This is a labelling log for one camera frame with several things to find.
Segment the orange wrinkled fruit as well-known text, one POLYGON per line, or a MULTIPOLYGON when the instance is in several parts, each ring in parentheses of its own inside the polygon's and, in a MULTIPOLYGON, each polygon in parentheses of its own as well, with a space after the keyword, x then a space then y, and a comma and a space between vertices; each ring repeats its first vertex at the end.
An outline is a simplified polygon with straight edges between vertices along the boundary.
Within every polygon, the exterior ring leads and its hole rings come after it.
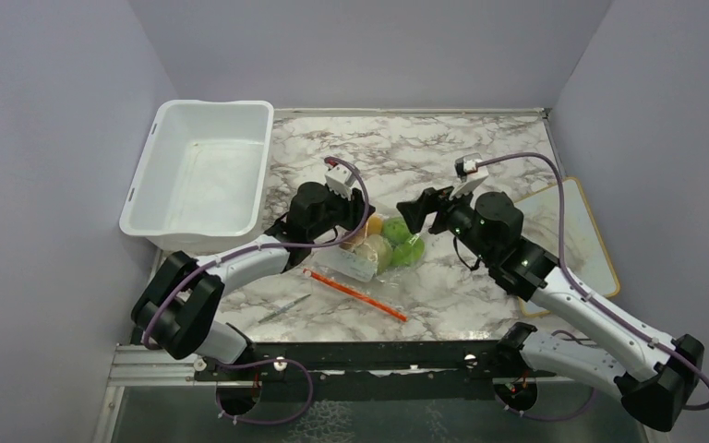
POLYGON ((384 219, 378 214, 373 214, 368 218, 363 228, 363 232, 366 237, 369 237, 370 235, 381 235, 383 225, 384 219))

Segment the green cabbage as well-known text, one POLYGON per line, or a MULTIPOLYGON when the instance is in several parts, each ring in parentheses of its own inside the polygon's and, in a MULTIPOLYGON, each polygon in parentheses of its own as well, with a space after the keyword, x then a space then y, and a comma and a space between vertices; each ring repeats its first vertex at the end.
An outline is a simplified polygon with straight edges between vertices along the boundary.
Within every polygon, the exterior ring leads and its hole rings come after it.
POLYGON ((384 272, 391 264, 393 247, 391 242, 380 234, 371 234, 353 249, 360 258, 376 265, 376 274, 384 272))

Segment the green star fruit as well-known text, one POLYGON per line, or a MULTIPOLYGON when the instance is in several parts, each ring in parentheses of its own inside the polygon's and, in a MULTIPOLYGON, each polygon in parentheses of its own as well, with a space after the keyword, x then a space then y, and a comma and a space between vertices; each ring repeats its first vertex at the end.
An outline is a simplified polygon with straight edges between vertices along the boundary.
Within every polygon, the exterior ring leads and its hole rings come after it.
POLYGON ((424 255, 425 249, 425 241, 419 235, 414 235, 393 248, 391 266, 413 266, 424 255))

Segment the clear zip bag orange zipper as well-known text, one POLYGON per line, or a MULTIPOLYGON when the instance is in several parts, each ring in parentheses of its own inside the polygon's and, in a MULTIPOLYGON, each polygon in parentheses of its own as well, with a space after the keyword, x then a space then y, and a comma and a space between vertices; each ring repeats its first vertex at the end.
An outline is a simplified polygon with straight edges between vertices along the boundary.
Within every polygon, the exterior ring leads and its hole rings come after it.
MULTIPOLYGON (((400 216, 395 211, 374 214, 380 215, 384 221, 400 216)), ((351 296, 401 322, 406 322, 408 316, 404 313, 403 293, 427 250, 426 236, 423 233, 413 233, 414 235, 419 235, 425 241, 426 249, 413 266, 394 268, 389 265, 384 272, 377 275, 374 263, 358 257, 353 249, 344 250, 337 245, 319 250, 311 263, 303 268, 303 273, 333 291, 351 296)))

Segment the brown round fruit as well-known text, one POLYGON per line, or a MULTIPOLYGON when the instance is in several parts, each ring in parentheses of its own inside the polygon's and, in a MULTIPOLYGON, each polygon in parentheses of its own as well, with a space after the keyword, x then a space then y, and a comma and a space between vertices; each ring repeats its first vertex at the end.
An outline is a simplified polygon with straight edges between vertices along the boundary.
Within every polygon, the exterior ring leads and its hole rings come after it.
POLYGON ((352 236, 340 244, 340 248, 344 250, 351 250, 363 243, 367 238, 367 231, 361 230, 356 233, 352 233, 352 236))

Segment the green custard apple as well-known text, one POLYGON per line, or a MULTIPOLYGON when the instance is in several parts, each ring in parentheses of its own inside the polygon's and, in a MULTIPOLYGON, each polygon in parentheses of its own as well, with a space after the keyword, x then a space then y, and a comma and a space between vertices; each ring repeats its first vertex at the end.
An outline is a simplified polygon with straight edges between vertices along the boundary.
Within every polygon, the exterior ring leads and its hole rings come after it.
POLYGON ((407 242, 413 233, 409 230, 403 217, 396 216, 383 222, 381 235, 392 245, 401 245, 407 242))

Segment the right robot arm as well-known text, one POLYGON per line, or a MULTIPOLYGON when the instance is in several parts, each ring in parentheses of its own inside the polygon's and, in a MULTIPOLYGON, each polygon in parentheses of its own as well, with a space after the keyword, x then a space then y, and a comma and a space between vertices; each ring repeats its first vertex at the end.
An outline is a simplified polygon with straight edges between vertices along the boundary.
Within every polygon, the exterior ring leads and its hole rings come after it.
POLYGON ((643 425, 672 429, 700 381, 704 347, 697 339, 655 329, 584 285, 558 257, 523 236, 523 213, 503 192, 453 198, 450 188, 427 188, 397 209, 412 233, 434 215, 430 233, 451 233, 453 243, 474 253, 498 287, 563 318, 595 342, 583 346, 517 323, 495 353, 503 373, 552 372, 615 398, 643 425))

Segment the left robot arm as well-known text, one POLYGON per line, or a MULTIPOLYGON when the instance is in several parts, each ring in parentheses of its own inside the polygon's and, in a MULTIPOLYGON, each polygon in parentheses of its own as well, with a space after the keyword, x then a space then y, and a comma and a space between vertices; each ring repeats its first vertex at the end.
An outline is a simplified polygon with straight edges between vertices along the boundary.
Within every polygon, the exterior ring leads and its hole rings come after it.
POLYGON ((256 240, 204 263, 182 251, 171 254, 132 309, 141 343, 176 360, 191 354, 215 359, 226 376, 245 377, 253 366, 247 349, 251 341, 238 328, 215 322, 221 300, 253 281, 297 267, 312 249, 323 246, 323 234, 338 229, 355 233, 373 211, 364 186, 343 197, 328 185, 307 182, 256 240))

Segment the green pen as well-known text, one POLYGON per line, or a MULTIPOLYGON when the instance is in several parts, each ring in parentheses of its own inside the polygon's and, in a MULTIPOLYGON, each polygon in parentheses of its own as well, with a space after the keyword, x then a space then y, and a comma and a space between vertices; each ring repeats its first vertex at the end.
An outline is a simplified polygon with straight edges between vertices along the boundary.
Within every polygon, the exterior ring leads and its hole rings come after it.
POLYGON ((281 306, 280 308, 278 308, 278 309, 275 310, 274 312, 272 312, 272 313, 268 314, 267 316, 261 318, 261 319, 258 321, 258 323, 259 323, 259 324, 264 324, 264 323, 267 323, 267 322, 273 320, 273 319, 276 318, 276 317, 279 317, 280 315, 282 315, 282 314, 288 312, 288 311, 289 311, 290 309, 292 309, 293 307, 295 307, 295 306, 297 306, 297 305, 300 305, 302 302, 304 302, 305 300, 307 300, 310 296, 311 296, 310 293, 305 294, 305 295, 303 295, 303 296, 301 296, 301 297, 299 297, 299 298, 293 300, 293 301, 290 302, 289 304, 284 305, 284 306, 281 306))

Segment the white plastic bin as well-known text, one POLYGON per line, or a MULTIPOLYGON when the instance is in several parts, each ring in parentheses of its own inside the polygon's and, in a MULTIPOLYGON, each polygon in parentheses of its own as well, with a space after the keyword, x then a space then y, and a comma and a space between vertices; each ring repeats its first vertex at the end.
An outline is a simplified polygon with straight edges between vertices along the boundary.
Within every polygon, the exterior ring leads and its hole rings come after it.
POLYGON ((172 100, 157 110, 119 218, 163 251, 210 254, 261 232, 274 108, 172 100))

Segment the white cutting board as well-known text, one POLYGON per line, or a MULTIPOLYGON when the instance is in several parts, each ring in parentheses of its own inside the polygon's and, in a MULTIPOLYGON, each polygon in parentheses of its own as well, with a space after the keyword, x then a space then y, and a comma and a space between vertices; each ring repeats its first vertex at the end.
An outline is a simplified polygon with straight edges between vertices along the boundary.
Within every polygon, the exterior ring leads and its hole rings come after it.
MULTIPOLYGON (((575 177, 563 180, 564 256, 567 267, 583 283, 607 298, 620 292, 617 273, 596 226, 583 186, 575 177)), ((524 215, 523 236, 556 255, 559 249, 559 194, 548 186, 515 202, 524 215)))

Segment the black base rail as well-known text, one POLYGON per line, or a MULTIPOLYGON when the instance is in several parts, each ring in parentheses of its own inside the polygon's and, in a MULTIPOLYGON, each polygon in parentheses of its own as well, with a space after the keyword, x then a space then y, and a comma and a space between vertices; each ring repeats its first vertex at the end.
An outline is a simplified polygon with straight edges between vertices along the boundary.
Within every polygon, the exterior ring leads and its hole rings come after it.
POLYGON ((194 379, 264 401, 490 401, 497 383, 550 375, 499 355, 495 340, 260 342, 237 363, 208 358, 194 379))

